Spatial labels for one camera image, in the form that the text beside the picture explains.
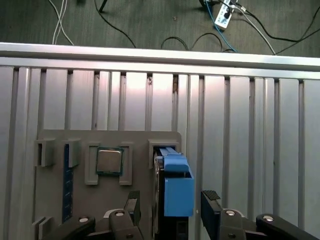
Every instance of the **blue connector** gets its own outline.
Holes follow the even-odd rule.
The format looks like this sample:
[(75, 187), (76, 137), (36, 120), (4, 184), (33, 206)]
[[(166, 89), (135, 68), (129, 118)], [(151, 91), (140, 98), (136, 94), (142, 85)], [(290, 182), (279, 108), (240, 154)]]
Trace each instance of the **blue connector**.
[(191, 217), (195, 204), (195, 178), (187, 158), (171, 147), (160, 148), (160, 153), (165, 174), (164, 216)]

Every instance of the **dark gray carpet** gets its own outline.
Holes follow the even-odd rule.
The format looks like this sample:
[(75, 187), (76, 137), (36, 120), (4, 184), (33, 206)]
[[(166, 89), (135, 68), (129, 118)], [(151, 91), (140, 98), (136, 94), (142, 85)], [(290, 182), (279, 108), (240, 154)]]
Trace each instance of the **dark gray carpet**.
[[(59, 10), (62, 1), (53, 2)], [(300, 38), (320, 5), (319, 0), (241, 0), (240, 3), (259, 17), (271, 34), (291, 39)], [(47, 0), (0, 0), (0, 6), (1, 42), (51, 44), (57, 17)], [(219, 9), (220, 6), (215, 8), (215, 15)], [(182, 38), (191, 47), (201, 34), (218, 34), (198, 0), (108, 0), (103, 15), (142, 49), (159, 49), (162, 41), (170, 36)], [(75, 45), (132, 48), (125, 36), (104, 23), (96, 12), (94, 0), (82, 0), (82, 3), (69, 0), (63, 25)], [(320, 13), (310, 32), (318, 28)], [(240, 15), (232, 17), (224, 35), (240, 53), (271, 54), (263, 39)], [(320, 57), (319, 38), (320, 32), (281, 55)], [(291, 44), (270, 42), (276, 51)], [(58, 43), (69, 44), (62, 34)], [(163, 48), (184, 49), (173, 39)], [(214, 36), (207, 35), (193, 50), (219, 52), (220, 45)]]

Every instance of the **electrical outlet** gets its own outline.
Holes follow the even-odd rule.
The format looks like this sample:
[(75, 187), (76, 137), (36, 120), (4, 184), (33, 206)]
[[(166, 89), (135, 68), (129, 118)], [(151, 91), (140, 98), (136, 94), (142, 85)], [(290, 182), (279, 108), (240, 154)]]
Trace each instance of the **electrical outlet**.
[[(226, 5), (230, 6), (231, 1), (230, 0), (224, 0), (223, 1)], [(231, 12), (229, 13), (229, 8), (224, 5), (221, 4), (221, 8), (219, 11), (218, 16), (215, 19), (215, 24), (217, 26), (219, 26), (220, 28), (226, 29), (228, 27), (228, 24), (230, 22), (232, 13), (234, 12), (234, 9), (231, 8)]]

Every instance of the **aluminum profile wall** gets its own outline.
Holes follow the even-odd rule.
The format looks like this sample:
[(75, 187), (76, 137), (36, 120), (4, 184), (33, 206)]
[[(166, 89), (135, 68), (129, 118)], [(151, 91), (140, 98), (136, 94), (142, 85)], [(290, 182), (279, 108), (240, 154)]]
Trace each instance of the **aluminum profile wall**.
[(320, 237), (319, 67), (184, 70), (161, 63), (155, 70), (150, 63), (133, 69), (121, 61), (17, 58), (1, 45), (0, 54), (2, 239), (30, 239), (40, 129), (178, 131), (196, 179), (192, 240), (208, 239), (202, 189), (216, 190), (224, 207), (249, 219), (274, 213)]

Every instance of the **metal frame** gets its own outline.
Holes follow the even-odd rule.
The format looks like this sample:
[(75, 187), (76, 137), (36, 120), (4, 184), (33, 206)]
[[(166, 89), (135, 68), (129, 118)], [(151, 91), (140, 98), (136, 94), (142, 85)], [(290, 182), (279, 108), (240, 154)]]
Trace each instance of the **metal frame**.
[[(197, 196), (215, 189), (223, 206), (249, 218), (280, 213), (320, 236), (320, 205), (311, 199), (320, 181), (319, 58), (0, 43), (0, 66), (0, 180), (10, 185), (0, 199), (4, 240), (30, 234), (30, 163), (41, 129), (178, 131)], [(199, 214), (189, 230), (203, 234)]]

